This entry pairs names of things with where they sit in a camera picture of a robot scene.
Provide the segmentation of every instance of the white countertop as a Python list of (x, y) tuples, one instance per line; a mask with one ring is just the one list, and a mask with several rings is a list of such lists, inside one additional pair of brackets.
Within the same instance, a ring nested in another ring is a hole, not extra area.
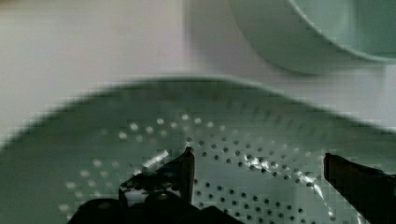
[(249, 78), (396, 127), (396, 66), (310, 77), (284, 71), (250, 48), (226, 0), (0, 1), (0, 145), (87, 91), (175, 73)]

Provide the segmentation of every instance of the colander hole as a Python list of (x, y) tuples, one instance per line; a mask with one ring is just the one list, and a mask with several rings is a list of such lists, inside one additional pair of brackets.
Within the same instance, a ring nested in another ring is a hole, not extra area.
[(84, 194), (81, 191), (76, 191), (75, 196), (76, 198), (81, 199), (82, 197), (84, 197)]
[(65, 203), (59, 204), (59, 210), (61, 210), (61, 212), (67, 212), (69, 211), (69, 209), (70, 209), (69, 204), (65, 204)]
[(102, 177), (108, 177), (108, 172), (107, 172), (107, 171), (101, 171), (101, 172), (100, 172), (100, 175), (101, 175)]
[(143, 142), (143, 136), (142, 135), (137, 135), (136, 136), (136, 142)]
[(161, 131), (161, 136), (166, 136), (166, 135), (168, 135), (168, 132), (166, 130), (162, 130)]
[(90, 172), (88, 172), (88, 171), (86, 171), (86, 170), (80, 171), (79, 174), (80, 174), (82, 177), (88, 177), (88, 176), (90, 176)]
[(99, 161), (99, 160), (93, 160), (93, 165), (95, 166), (95, 167), (101, 167), (102, 166), (102, 162), (101, 161)]
[(157, 119), (157, 123), (158, 123), (159, 125), (163, 125), (163, 124), (164, 124), (164, 121), (163, 121), (163, 119)]
[(66, 187), (68, 189), (75, 189), (76, 188), (76, 183), (75, 182), (71, 182), (71, 181), (66, 182)]
[(149, 126), (148, 126), (148, 127), (146, 128), (146, 132), (147, 132), (147, 133), (153, 133), (153, 132), (154, 132), (154, 129), (153, 129), (152, 127), (149, 127)]
[(200, 124), (200, 123), (202, 123), (202, 120), (201, 120), (200, 118), (196, 118), (196, 119), (194, 120), (194, 122), (195, 122), (196, 124)]
[(93, 196), (95, 196), (96, 198), (100, 198), (101, 196), (102, 196), (102, 194), (99, 192), (99, 191), (95, 191), (94, 193), (93, 193)]
[(184, 114), (184, 115), (181, 116), (181, 118), (184, 119), (184, 120), (189, 119), (189, 115), (188, 114)]
[(119, 139), (125, 140), (128, 137), (128, 135), (125, 132), (119, 132)]
[(129, 125), (129, 127), (131, 128), (132, 131), (136, 132), (137, 130), (139, 130), (139, 127), (137, 126), (137, 124), (135, 123), (131, 123)]

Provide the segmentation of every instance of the metal strainer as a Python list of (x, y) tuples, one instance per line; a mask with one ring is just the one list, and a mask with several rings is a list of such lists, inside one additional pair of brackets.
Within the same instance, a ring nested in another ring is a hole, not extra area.
[(396, 171), (396, 138), (230, 77), (137, 81), (43, 118), (0, 154), (0, 223), (66, 223), (141, 165), (195, 149), (192, 204), (244, 223), (365, 223), (322, 177), (325, 152)]

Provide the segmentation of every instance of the metal surface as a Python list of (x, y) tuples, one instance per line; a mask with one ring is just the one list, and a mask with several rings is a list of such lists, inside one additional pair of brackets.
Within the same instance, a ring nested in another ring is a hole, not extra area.
[(273, 94), (214, 77), (139, 81), (45, 117), (0, 154), (0, 222), (65, 223), (166, 149), (192, 146), (192, 204), (244, 223), (364, 223), (322, 177), (325, 152), (396, 170), (396, 138)]

